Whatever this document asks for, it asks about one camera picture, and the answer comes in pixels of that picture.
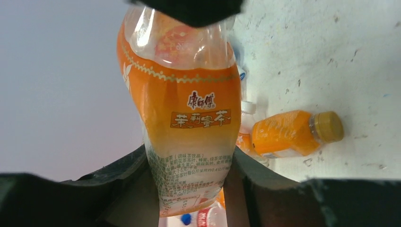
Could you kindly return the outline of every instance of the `black object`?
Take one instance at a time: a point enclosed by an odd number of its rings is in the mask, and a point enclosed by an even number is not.
[[[241,12],[244,0],[128,0],[141,2],[184,24],[204,27]]]
[[[401,226],[399,181],[289,180],[238,148],[224,184],[228,227]],[[1,227],[157,227],[144,146],[77,181],[0,174]]]

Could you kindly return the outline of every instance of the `orange juice bottle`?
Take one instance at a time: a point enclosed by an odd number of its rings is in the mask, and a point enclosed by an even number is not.
[[[342,140],[344,130],[333,112],[302,110],[280,113],[257,122],[252,131],[256,153],[266,158],[307,156],[322,144]]]
[[[121,72],[143,125],[160,217],[215,202],[241,122],[241,89],[224,24],[192,28],[133,6],[117,38]]]

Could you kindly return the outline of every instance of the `white flower graphic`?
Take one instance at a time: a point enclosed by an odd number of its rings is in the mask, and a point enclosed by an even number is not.
[[[124,79],[125,85],[127,86],[130,93],[131,93],[130,78],[128,77],[128,74],[131,71],[131,67],[132,67],[132,65],[128,65],[127,67],[125,67],[125,62],[124,62],[124,65],[122,68],[122,78]]]

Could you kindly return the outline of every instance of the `gray background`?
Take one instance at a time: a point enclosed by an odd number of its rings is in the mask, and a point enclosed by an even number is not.
[[[137,148],[116,58],[122,0],[2,0],[0,172],[77,179]]]

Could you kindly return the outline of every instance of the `yellow bottle cap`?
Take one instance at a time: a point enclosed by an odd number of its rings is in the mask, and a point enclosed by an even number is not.
[[[344,138],[341,119],[333,111],[316,114],[314,124],[317,134],[324,143],[333,143]]]

